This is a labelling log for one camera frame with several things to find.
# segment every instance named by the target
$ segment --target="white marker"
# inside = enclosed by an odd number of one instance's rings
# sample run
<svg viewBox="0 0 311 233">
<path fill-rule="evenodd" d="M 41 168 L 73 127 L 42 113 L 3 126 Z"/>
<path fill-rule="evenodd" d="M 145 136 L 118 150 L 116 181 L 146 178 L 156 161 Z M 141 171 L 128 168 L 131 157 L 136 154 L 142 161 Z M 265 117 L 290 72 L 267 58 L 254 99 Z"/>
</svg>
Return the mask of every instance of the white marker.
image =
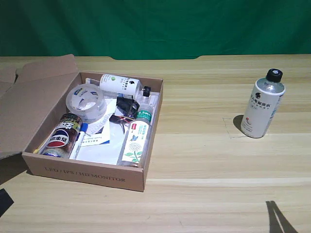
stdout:
<svg viewBox="0 0 311 233">
<path fill-rule="evenodd" d="M 87 127 L 88 127 L 88 124 L 82 123 L 78 139 L 76 140 L 76 142 L 73 146 L 73 149 L 72 149 L 72 152 L 70 153 L 69 159 L 76 159 L 77 158 L 81 144 L 82 144 L 82 141 L 84 139 L 84 135 L 86 134 Z"/>
</svg>

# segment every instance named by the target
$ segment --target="green bottle label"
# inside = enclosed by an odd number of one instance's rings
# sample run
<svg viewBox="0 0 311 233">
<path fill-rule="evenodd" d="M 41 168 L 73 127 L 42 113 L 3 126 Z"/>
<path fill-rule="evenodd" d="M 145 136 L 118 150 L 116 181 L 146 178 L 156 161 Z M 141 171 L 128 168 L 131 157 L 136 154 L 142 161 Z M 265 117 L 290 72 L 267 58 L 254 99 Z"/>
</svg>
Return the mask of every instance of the green bottle label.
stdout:
<svg viewBox="0 0 311 233">
<path fill-rule="evenodd" d="M 137 118 L 145 118 L 147 119 L 149 122 L 151 122 L 151 113 L 149 113 L 146 110 L 140 110 L 137 114 Z"/>
</svg>

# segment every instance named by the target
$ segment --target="wood grain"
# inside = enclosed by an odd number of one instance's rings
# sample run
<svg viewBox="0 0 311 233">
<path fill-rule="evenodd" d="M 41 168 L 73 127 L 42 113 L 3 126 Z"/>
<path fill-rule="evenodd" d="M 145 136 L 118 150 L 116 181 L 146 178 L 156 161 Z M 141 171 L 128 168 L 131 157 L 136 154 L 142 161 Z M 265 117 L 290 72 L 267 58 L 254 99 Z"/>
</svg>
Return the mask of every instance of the wood grain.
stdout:
<svg viewBox="0 0 311 233">
<path fill-rule="evenodd" d="M 40 59 L 1 57 L 0 68 Z M 23 172 L 1 185 L 15 203 L 0 232 L 274 233 L 271 200 L 297 232 L 311 232 L 311 55 L 76 60 L 80 70 L 164 79 L 145 192 Z M 270 68 L 283 71 L 287 92 L 267 135 L 248 138 L 234 119 Z"/>
</svg>

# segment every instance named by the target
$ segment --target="green backdrop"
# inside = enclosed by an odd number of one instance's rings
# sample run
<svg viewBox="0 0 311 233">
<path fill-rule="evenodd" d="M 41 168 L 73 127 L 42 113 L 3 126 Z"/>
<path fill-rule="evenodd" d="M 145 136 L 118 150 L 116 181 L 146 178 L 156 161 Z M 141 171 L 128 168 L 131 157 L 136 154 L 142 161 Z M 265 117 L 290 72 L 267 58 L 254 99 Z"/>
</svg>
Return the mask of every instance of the green backdrop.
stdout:
<svg viewBox="0 0 311 233">
<path fill-rule="evenodd" d="M 311 53 L 311 0 L 0 0 L 1 56 Z"/>
</svg>

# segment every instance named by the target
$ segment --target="cardboard box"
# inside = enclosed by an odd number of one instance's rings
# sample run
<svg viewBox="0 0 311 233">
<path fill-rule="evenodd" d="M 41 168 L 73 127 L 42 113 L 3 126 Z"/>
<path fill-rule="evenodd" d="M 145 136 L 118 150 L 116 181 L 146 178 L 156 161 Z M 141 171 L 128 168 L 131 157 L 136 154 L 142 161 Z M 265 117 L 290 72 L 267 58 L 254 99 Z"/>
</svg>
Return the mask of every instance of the cardboard box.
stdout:
<svg viewBox="0 0 311 233">
<path fill-rule="evenodd" d="M 144 190 L 162 103 L 162 79 L 122 75 L 140 79 L 143 85 L 148 85 L 152 91 L 160 93 L 146 159 L 142 168 L 135 168 L 33 154 L 60 117 L 67 112 L 67 93 L 73 87 L 84 83 L 86 78 L 100 80 L 101 73 L 79 72 L 74 56 L 66 55 L 26 64 L 14 84 L 12 69 L 0 74 L 1 84 L 6 83 L 0 96 L 0 158 L 22 152 L 34 175 Z"/>
</svg>

